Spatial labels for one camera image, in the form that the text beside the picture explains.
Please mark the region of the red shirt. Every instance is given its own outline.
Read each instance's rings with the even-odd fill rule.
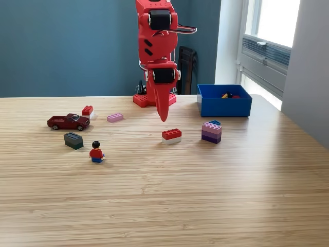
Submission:
[[[89,156],[92,158],[103,158],[103,153],[100,149],[93,149],[90,151]]]

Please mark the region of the blue plastic bin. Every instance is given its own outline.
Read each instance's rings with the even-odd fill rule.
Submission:
[[[229,91],[240,98],[222,98]],[[252,97],[241,85],[197,86],[197,105],[201,117],[249,117]]]

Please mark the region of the minifigure hair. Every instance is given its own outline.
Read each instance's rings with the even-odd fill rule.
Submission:
[[[99,141],[94,141],[93,142],[93,148],[99,148],[101,146],[101,143]]]

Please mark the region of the red robot base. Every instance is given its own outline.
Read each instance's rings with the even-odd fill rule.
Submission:
[[[177,101],[177,97],[175,94],[170,93],[169,94],[169,105],[172,105],[173,103],[176,103]],[[149,101],[148,100],[148,95],[147,94],[135,94],[133,96],[133,102],[137,105],[139,105],[140,107],[147,107],[149,105],[153,105],[155,106],[155,101]]]

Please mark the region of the lavender lego brick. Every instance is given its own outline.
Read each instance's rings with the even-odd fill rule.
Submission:
[[[222,136],[222,133],[214,134],[214,133],[211,133],[211,132],[208,132],[208,131],[205,131],[205,130],[202,130],[201,134],[205,135],[207,137],[210,137],[210,138],[214,138],[214,139],[218,139]]]
[[[206,122],[202,125],[202,130],[211,132],[213,134],[218,135],[222,132],[222,126],[214,125],[212,123]]]
[[[206,135],[202,135],[201,139],[206,140],[206,141],[211,142],[211,143],[215,143],[215,144],[218,144],[222,140],[221,137],[219,139],[214,139],[214,138],[208,137]]]
[[[123,115],[120,113],[113,114],[113,115],[107,117],[108,122],[116,122],[119,120],[123,120]]]

